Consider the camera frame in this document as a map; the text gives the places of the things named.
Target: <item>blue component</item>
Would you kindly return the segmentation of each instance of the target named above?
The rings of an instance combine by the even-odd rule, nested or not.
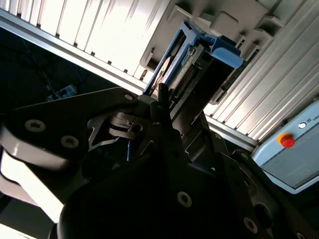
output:
[[[129,140],[129,143],[128,143],[128,154],[127,154],[127,156],[126,156],[126,160],[127,160],[128,162],[131,161],[131,151],[132,151],[132,141]]]
[[[162,68],[162,65],[164,64],[165,60],[170,56],[170,53],[175,46],[175,43],[179,40],[178,36],[181,32],[186,36],[186,39],[183,45],[180,47],[178,53],[175,55],[174,60],[171,63],[169,69],[165,73],[162,83],[168,84],[170,82],[173,73],[175,72],[178,65],[183,60],[188,49],[191,46],[194,46],[197,40],[199,39],[202,39],[211,45],[209,54],[212,57],[224,62],[225,64],[235,69],[240,67],[241,64],[243,63],[243,59],[240,57],[240,50],[231,44],[232,41],[230,39],[224,36],[217,37],[217,36],[210,35],[204,32],[198,26],[196,26],[193,22],[184,21],[179,27],[177,34],[175,35],[173,41],[171,42],[168,49],[166,50],[159,65],[157,66],[152,79],[150,80],[149,84],[145,88],[144,90],[145,95],[149,95],[151,93],[152,85],[154,84],[156,77],[160,69]]]
[[[284,148],[278,143],[283,133],[296,143]],[[267,139],[252,158],[279,187],[296,194],[319,181],[319,101],[312,103],[282,129]]]

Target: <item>red button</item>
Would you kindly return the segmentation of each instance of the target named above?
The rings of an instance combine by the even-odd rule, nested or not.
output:
[[[287,136],[284,136],[282,137],[282,139],[280,140],[280,143],[281,145],[284,147],[284,148],[291,148],[292,146],[295,145],[295,140],[294,138],[291,136],[291,135],[287,135]]]

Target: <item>control panel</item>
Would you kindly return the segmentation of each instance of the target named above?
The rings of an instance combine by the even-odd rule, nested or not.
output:
[[[319,181],[319,100],[266,140],[252,158],[267,176],[296,194]]]

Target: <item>white button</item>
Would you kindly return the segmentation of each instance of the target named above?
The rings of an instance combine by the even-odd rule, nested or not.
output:
[[[305,122],[302,122],[298,125],[299,128],[305,128],[307,124]]]

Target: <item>corrugated metal panel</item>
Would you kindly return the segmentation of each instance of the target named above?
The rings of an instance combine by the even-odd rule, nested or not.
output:
[[[0,0],[0,7],[133,76],[170,0]]]
[[[240,75],[213,118],[254,140],[319,93],[319,2],[307,1]]]

